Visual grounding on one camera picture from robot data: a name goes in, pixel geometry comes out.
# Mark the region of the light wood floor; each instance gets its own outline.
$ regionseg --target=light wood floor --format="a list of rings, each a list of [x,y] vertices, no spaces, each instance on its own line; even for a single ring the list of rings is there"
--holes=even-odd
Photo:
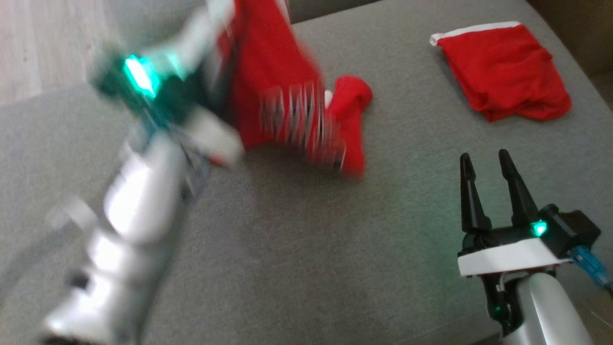
[[[82,83],[113,37],[104,0],[0,0],[0,105]]]

